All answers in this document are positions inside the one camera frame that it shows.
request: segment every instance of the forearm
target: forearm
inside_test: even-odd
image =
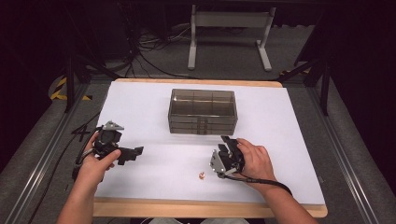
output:
[[[86,189],[76,182],[58,217],[58,224],[92,223],[93,197],[95,190]]]
[[[274,187],[259,190],[280,224],[317,223],[312,216],[285,190]]]

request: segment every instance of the human hand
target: human hand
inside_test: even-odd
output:
[[[93,142],[99,133],[95,133],[89,140],[84,151],[93,147]],[[103,159],[98,160],[90,153],[83,161],[78,173],[78,178],[75,185],[79,185],[86,190],[95,192],[97,185],[102,181],[105,171],[114,167],[113,162],[120,156],[120,150],[114,150]]]
[[[244,175],[255,179],[276,181],[274,169],[267,149],[263,146],[254,146],[248,140],[243,138],[237,138],[236,140],[238,141],[238,148],[244,154],[245,166],[241,173],[242,175],[235,174],[235,176],[243,177]],[[260,192],[267,191],[274,187],[271,185],[252,183],[248,183],[248,185]]]

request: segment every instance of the metal rail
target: metal rail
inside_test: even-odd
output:
[[[332,122],[330,121],[329,117],[324,116],[320,107],[320,102],[318,98],[318,94],[315,92],[314,88],[306,88],[308,94],[315,105],[315,109],[317,110],[319,117],[326,128],[326,131],[332,141],[332,152],[335,155],[335,158],[338,161],[338,164],[341,168],[341,171],[344,174],[344,178],[349,186],[350,192],[355,199],[359,210],[361,211],[361,216],[364,219],[365,223],[379,223],[378,219],[375,216],[372,206],[370,205],[366,194],[361,186],[361,182],[359,181],[358,177],[356,176],[352,165],[347,158],[347,154],[344,151],[343,146],[335,132],[334,127],[332,126]]]
[[[85,91],[88,88],[88,84],[80,84],[78,87],[78,91],[76,93],[77,99],[82,99]],[[49,144],[47,145],[43,155],[41,156],[37,166],[31,173],[29,180],[27,181],[19,199],[15,203],[14,207],[12,208],[8,218],[6,220],[6,224],[8,223],[20,223],[21,218],[23,217],[26,208],[28,207],[30,201],[32,201],[33,197],[35,196],[35,192],[37,191],[41,180],[44,177],[44,174],[47,172],[47,169],[50,166],[50,163],[55,155],[56,149],[58,148],[61,136],[64,133],[64,129],[67,126],[69,120],[73,117],[73,114],[78,107],[78,103],[80,100],[76,101],[75,104],[70,108],[68,113],[64,113],[62,118],[56,128],[53,136],[49,140]]]

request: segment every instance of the small orange object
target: small orange object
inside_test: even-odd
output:
[[[204,179],[205,178],[205,173],[204,172],[199,173],[199,178],[200,179]]]

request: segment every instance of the transparent plastic box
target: transparent plastic box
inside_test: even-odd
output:
[[[173,89],[168,120],[171,133],[233,135],[238,121],[234,93]]]

